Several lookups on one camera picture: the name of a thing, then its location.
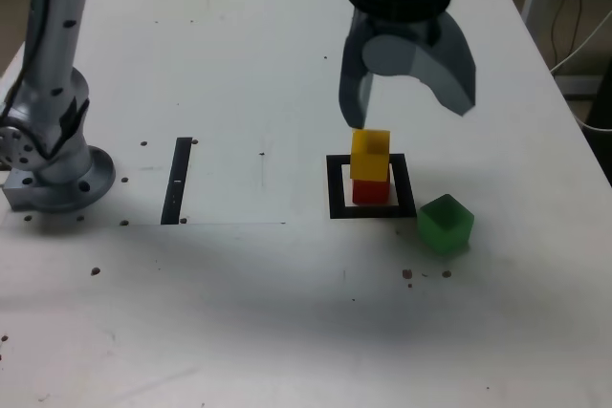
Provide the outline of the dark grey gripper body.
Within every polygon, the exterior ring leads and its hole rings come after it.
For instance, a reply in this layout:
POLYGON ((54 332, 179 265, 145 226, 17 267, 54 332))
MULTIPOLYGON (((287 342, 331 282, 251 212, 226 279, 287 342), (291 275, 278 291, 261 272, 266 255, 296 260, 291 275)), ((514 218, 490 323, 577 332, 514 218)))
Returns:
POLYGON ((355 32, 362 45, 376 37, 389 35, 433 46, 442 35, 438 17, 418 22, 391 21, 358 9, 355 9, 355 32))

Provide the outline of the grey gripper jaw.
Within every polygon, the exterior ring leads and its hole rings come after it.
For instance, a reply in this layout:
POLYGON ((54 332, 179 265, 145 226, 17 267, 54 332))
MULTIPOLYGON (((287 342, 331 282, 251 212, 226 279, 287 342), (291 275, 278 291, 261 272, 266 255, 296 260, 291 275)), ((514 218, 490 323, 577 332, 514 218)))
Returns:
POLYGON ((373 76, 364 62, 363 51, 374 36, 371 18, 354 8, 343 47, 339 79, 339 107, 353 129, 362 129, 367 117, 373 76))
POLYGON ((380 36, 366 44, 363 59, 372 74, 418 79, 442 106, 463 116, 476 101, 474 59, 455 20, 446 12, 438 18, 442 35, 435 45, 380 36))

